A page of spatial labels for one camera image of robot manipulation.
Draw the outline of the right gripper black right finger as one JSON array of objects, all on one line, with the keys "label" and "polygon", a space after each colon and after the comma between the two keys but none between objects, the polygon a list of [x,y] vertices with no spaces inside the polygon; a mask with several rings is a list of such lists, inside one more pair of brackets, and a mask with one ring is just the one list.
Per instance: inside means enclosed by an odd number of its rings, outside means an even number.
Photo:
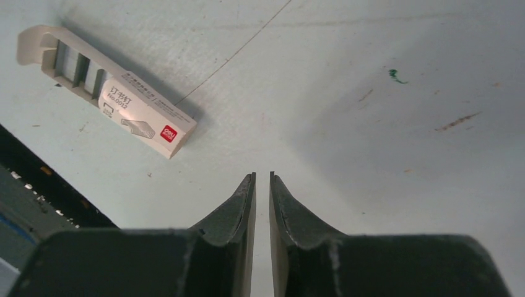
[{"label": "right gripper black right finger", "polygon": [[269,178],[276,296],[509,296],[486,249],[466,235],[347,235]]}]

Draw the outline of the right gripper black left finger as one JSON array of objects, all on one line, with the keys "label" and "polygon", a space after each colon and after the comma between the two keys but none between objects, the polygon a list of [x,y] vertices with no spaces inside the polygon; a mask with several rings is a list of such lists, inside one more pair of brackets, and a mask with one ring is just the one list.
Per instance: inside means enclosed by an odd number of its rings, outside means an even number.
[{"label": "right gripper black left finger", "polygon": [[249,296],[256,175],[187,229],[84,228],[40,243],[9,296]]}]

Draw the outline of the staple box tray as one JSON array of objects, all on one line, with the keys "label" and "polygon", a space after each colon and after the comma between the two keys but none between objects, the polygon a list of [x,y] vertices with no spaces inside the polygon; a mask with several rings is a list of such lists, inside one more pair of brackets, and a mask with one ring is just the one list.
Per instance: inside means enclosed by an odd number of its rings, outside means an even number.
[{"label": "staple box tray", "polygon": [[47,25],[19,33],[17,62],[39,64],[44,74],[96,108],[103,84],[126,71],[68,29]]}]

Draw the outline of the white staple box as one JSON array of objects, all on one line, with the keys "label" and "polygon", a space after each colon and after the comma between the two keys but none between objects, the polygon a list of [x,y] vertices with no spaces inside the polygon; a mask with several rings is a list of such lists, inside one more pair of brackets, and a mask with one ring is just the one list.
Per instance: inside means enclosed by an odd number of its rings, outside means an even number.
[{"label": "white staple box", "polygon": [[137,75],[126,71],[105,81],[100,111],[158,153],[171,159],[197,122]]}]

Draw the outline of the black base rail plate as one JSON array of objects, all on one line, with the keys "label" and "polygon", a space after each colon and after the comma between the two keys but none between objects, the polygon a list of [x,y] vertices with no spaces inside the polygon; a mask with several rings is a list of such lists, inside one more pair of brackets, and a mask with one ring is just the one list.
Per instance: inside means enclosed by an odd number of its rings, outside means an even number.
[{"label": "black base rail plate", "polygon": [[5,127],[1,128],[1,259],[21,270],[62,231],[116,225]]}]

